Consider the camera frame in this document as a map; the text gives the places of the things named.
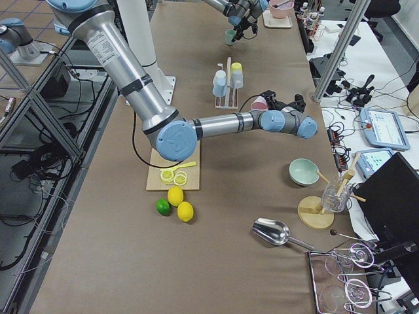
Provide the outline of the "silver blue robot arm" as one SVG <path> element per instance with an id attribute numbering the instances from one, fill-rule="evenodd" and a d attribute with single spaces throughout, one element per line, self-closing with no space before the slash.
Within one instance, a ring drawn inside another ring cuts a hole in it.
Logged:
<path id="1" fill-rule="evenodd" d="M 142 121 L 142 130 L 161 157 L 180 162 L 205 137 L 262 129 L 308 139 L 318 130 L 301 109 L 232 113 L 186 120 L 168 105 L 116 27 L 107 1 L 49 1 L 59 25 L 86 43 Z"/>
<path id="2" fill-rule="evenodd" d="M 258 18 L 268 8 L 267 0 L 204 0 L 204 2 L 226 16 L 228 22 L 233 25 L 235 36 L 232 42 L 242 39 L 244 31 L 249 27 L 253 34 L 257 35 Z"/>

